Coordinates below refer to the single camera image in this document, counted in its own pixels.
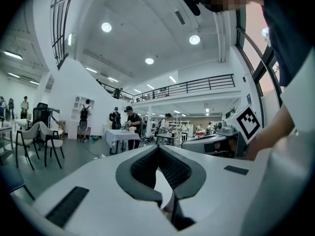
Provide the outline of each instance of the gray floor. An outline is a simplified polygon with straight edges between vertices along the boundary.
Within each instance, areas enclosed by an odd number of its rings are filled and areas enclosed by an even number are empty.
[[[147,145],[150,144],[140,143],[141,147]],[[105,156],[110,156],[109,145],[102,139],[99,139],[94,143],[80,143],[78,140],[71,140],[67,138],[64,139],[63,152],[65,159],[63,159],[60,150],[56,150],[62,165],[62,169],[59,168],[54,153],[52,153],[52,158],[50,158],[49,149],[47,150],[47,167],[45,167],[44,147],[42,146],[41,151],[38,152],[40,158],[38,159],[34,147],[31,145],[30,148],[28,148],[28,153],[35,168],[33,171],[26,157],[24,157],[23,147],[18,146],[19,170],[24,178],[26,186],[32,192],[35,198],[54,183],[63,179],[86,163],[93,161],[95,157],[99,157],[99,154],[102,153]],[[7,151],[5,154],[1,155],[1,158],[4,165],[12,165],[15,167],[15,152]],[[32,199],[23,188],[16,190],[14,195],[17,195],[28,204],[32,203]]]

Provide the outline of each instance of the black shirt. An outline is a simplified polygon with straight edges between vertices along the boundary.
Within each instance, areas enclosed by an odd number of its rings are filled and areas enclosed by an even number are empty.
[[[136,113],[133,113],[132,116],[128,116],[128,121],[131,122],[136,122],[136,121],[140,121],[140,116]],[[135,131],[136,133],[139,133],[139,130],[141,129],[141,125],[131,125],[132,127],[136,127],[137,130]]]
[[[279,63],[280,86],[289,85],[314,45],[313,7],[313,0],[264,0],[263,14]]]

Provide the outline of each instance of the ceiling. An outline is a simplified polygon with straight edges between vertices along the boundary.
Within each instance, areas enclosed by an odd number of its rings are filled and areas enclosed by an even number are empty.
[[[112,26],[108,33],[101,29],[104,22]],[[195,17],[182,0],[94,0],[75,34],[75,57],[98,72],[91,73],[95,78],[104,83],[114,78],[124,89],[219,56],[213,13],[204,9]],[[189,38],[195,34],[201,41],[192,45]],[[154,63],[147,65],[146,58]]]
[[[32,3],[27,1],[16,12],[0,41],[0,69],[20,76],[20,80],[39,82],[43,73],[48,72],[33,28]],[[17,53],[22,60],[7,56],[3,51]],[[51,77],[48,87],[53,84]]]
[[[216,100],[205,100],[205,101],[194,101],[184,102],[178,104],[166,104],[160,106],[152,106],[152,111],[156,116],[165,115],[166,113],[171,113],[175,115],[173,110],[179,111],[181,114],[187,116],[205,116],[206,109],[210,109],[210,116],[221,116],[221,113],[225,113],[229,106],[231,106],[236,101],[235,98],[231,99],[216,99]],[[134,111],[146,115],[148,112],[148,107],[137,107],[136,104],[133,106]]]

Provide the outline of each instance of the air vent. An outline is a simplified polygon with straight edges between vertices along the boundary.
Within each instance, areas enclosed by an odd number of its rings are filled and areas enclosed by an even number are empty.
[[[178,17],[179,21],[181,22],[182,25],[185,24],[185,21],[183,20],[182,15],[180,14],[179,10],[174,11],[176,16]]]

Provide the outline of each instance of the fluorescent light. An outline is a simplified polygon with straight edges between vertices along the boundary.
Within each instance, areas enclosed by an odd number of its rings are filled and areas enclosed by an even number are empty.
[[[192,45],[196,45],[200,42],[200,37],[197,36],[197,35],[193,35],[189,38],[189,42],[192,44]]]
[[[30,81],[31,83],[35,84],[35,85],[39,85],[39,83],[35,82],[35,81]]]
[[[12,52],[9,52],[9,51],[4,51],[4,54],[7,54],[8,56],[11,56],[11,57],[14,57],[14,58],[17,58],[17,59],[23,59],[23,57],[19,54],[16,54],[16,53],[12,53]]]
[[[115,80],[115,79],[113,79],[111,77],[108,77],[107,79],[110,80],[111,82],[113,82],[113,81],[118,82],[118,80]]]
[[[152,65],[154,63],[154,60],[152,58],[147,58],[146,59],[146,64]]]
[[[69,38],[68,38],[68,45],[71,45],[71,41],[72,41],[72,33],[69,35]]]
[[[93,72],[93,73],[97,73],[95,70],[93,70],[93,69],[90,69],[90,68],[86,68],[87,70],[89,70],[89,71],[91,71],[91,72]]]
[[[102,24],[102,30],[104,32],[110,32],[112,30],[112,26],[110,23],[104,23]]]
[[[8,74],[10,74],[10,75],[12,75],[12,76],[14,76],[14,77],[16,77],[16,78],[19,78],[20,76],[17,76],[17,75],[15,75],[15,74],[13,74],[13,73],[8,73]]]
[[[176,80],[174,80],[174,78],[172,76],[169,76],[169,78],[174,82],[176,83]]]

